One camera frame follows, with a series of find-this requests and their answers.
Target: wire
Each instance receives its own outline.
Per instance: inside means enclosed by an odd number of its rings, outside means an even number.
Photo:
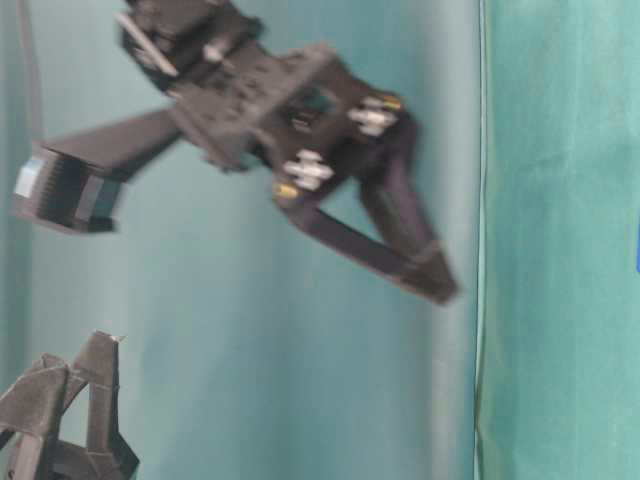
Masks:
[[[35,49],[29,0],[17,0],[17,7],[20,20],[20,43],[22,45],[24,69],[28,83],[30,137],[33,148],[39,149],[44,142],[42,81]]]

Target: curtain fold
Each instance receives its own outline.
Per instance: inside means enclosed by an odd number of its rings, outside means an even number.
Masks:
[[[327,40],[358,75],[407,99],[425,125],[415,182],[463,293],[442,309],[394,288],[294,231],[271,204],[268,172],[222,175],[180,144],[128,188],[117,234],[68,237],[11,221],[8,234],[29,249],[23,266],[5,269],[28,279],[14,293],[24,312],[4,318],[25,329],[16,361],[42,351],[70,358],[94,329],[127,335],[120,421],[142,459],[139,478],[468,480],[476,2],[238,6],[264,19],[274,51]],[[48,136],[166,103],[116,45],[121,8],[33,0]],[[18,62],[15,24],[5,33]],[[5,91],[23,102],[9,76]],[[28,155],[25,131],[4,134],[17,135],[3,165],[15,170]],[[353,193],[330,209],[371,231]],[[63,436],[82,442],[83,420],[70,412]]]

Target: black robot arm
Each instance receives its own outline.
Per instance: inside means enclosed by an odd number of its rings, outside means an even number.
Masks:
[[[130,0],[122,46],[173,101],[102,129],[50,142],[22,169],[16,211],[69,232],[113,229],[129,180],[179,137],[223,171],[260,158],[275,200],[301,231],[403,288],[436,302],[456,291],[411,187],[419,128],[396,95],[354,76],[325,44],[275,56],[262,24],[229,0]],[[349,178],[383,242],[320,210]]]

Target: black object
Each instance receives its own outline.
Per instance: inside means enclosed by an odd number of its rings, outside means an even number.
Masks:
[[[349,73],[324,44],[281,57],[260,22],[227,0],[129,0],[122,44],[173,99],[166,110],[47,143],[22,170],[16,211],[71,232],[113,229],[120,185],[180,137],[225,172],[273,171],[274,199],[300,230],[414,291],[456,291],[440,244],[410,185],[419,127],[396,95]],[[319,209],[347,179],[384,243]]]
[[[87,445],[58,440],[62,416],[89,385]],[[20,434],[9,480],[128,480],[139,461],[118,431],[118,339],[94,333],[72,365],[44,354],[0,397],[0,450]]]

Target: green curtain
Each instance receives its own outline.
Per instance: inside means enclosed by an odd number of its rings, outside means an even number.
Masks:
[[[28,156],[13,2],[3,2],[2,208]],[[32,0],[48,136],[166,101],[116,46],[124,2]],[[127,335],[120,420],[139,478],[473,476],[480,61],[474,0],[243,0],[284,51],[327,40],[425,124],[416,185],[462,294],[446,309],[295,232],[266,171],[222,175],[181,144],[128,190],[120,232],[3,217],[3,386],[94,329]],[[332,202],[370,225],[353,191]],[[82,442],[74,409],[63,436]]]
[[[485,7],[480,473],[635,479],[640,4]]]

